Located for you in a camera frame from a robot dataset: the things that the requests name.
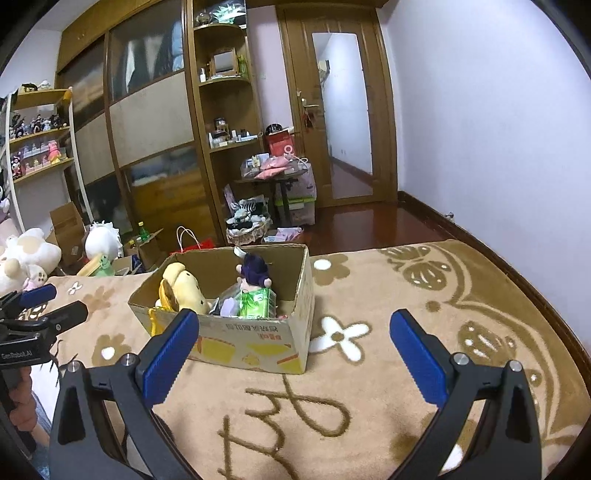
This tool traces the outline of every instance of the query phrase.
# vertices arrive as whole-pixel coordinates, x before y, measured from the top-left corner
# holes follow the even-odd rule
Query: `red shopping bag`
[[[190,247],[183,247],[183,235],[185,233],[187,233],[189,237],[191,237],[195,241],[195,245],[191,245]],[[203,242],[200,242],[199,240],[197,240],[197,237],[195,236],[192,230],[185,228],[183,226],[177,228],[177,241],[178,247],[180,249],[176,252],[171,252],[171,255],[182,254],[190,250],[207,250],[211,248],[216,248],[216,245],[213,243],[213,240],[211,238],[207,238]]]

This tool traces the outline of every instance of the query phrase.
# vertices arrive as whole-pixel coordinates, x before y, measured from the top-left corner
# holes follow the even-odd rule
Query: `baseboard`
[[[536,306],[556,335],[564,343],[572,356],[585,385],[591,395],[591,358],[571,328],[566,324],[558,312],[550,305],[540,292],[538,292],[519,272],[510,266],[503,258],[483,244],[471,233],[457,226],[429,205],[421,202],[406,192],[398,192],[398,203],[406,210],[420,219],[430,220],[449,236],[464,242],[466,245],[478,250],[488,260],[493,262],[509,279],[519,287]],[[591,451],[591,418],[585,424],[577,440],[570,448],[568,454],[556,466],[547,480],[568,479],[577,480],[588,478],[591,460],[588,452]]]
[[[347,162],[339,160],[338,158],[330,157],[330,161],[338,165],[342,168],[345,172],[350,173],[353,177],[362,181],[366,185],[372,186],[374,184],[374,177],[371,173],[367,173],[366,171],[361,170]]]

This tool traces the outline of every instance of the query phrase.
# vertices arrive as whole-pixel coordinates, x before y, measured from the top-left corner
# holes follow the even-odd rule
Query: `person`
[[[9,392],[15,409],[10,412],[12,424],[21,432],[32,432],[37,425],[37,402],[33,397],[33,381],[31,367],[20,369],[22,381]]]

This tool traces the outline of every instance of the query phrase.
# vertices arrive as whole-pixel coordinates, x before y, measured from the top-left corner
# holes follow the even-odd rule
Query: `pink pouch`
[[[290,163],[285,157],[271,157],[261,164],[261,170],[269,170],[270,168],[283,168]]]
[[[269,168],[267,170],[263,170],[260,172],[255,178],[259,180],[270,179],[277,174],[280,174],[282,171],[286,171],[287,167],[280,167],[280,168]]]

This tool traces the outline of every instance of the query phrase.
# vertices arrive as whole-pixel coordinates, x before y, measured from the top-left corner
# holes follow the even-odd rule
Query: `green tissue package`
[[[275,318],[277,298],[270,288],[242,292],[240,297],[240,317],[245,319]]]

